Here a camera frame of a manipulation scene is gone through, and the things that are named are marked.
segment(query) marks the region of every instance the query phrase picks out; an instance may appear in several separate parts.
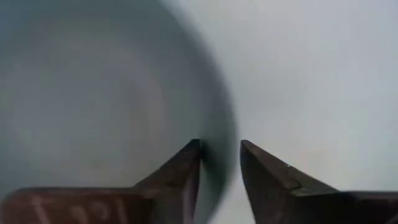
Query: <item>blurry background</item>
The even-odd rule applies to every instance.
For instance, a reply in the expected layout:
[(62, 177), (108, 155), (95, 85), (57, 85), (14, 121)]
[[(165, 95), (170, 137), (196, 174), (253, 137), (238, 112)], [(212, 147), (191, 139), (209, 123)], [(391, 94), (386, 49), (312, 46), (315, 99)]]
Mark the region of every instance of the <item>blurry background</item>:
[(21, 187), (130, 187), (206, 141), (197, 222), (235, 165), (224, 83), (156, 1), (0, 3), (0, 198)]

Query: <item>pointed tip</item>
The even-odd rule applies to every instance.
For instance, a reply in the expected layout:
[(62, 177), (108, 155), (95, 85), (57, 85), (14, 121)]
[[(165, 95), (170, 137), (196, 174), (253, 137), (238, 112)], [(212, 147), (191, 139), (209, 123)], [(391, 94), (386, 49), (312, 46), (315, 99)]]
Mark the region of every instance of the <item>pointed tip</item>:
[(337, 192), (333, 187), (304, 174), (250, 141), (242, 140), (241, 154), (247, 153), (254, 156), (256, 160), (279, 181), (283, 188), (293, 195), (304, 196)]
[(200, 139), (191, 139), (190, 142), (188, 142), (188, 144), (185, 147), (195, 147), (198, 148), (203, 144), (203, 141), (201, 141)]

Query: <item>brown metal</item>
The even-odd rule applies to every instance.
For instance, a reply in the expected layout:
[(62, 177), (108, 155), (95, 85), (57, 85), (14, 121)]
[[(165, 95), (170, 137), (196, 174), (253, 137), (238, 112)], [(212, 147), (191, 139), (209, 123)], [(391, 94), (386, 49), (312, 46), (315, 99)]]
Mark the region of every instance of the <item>brown metal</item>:
[(247, 140), (241, 168), (258, 224), (398, 223), (398, 193), (339, 192)]
[(1, 204), (2, 224), (193, 223), (201, 144), (189, 142), (132, 188), (29, 188)]

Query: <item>rusty metal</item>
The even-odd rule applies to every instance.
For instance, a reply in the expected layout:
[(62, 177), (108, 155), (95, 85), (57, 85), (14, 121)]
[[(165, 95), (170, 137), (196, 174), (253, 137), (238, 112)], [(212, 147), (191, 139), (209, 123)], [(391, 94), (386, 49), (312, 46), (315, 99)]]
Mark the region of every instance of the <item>rusty metal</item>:
[(398, 223), (398, 193), (339, 192), (247, 140), (241, 168), (258, 224)]
[(201, 144), (189, 142), (132, 188), (29, 188), (1, 204), (3, 224), (193, 223)]

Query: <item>white surface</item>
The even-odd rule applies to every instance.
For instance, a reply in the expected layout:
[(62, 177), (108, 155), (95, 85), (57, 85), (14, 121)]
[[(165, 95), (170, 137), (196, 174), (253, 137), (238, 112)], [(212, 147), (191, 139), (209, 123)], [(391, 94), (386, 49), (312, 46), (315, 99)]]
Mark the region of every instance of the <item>white surface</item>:
[[(341, 190), (398, 190), (396, 1), (169, 2), (223, 71), (238, 138)], [(213, 223), (252, 222), (236, 169)]]

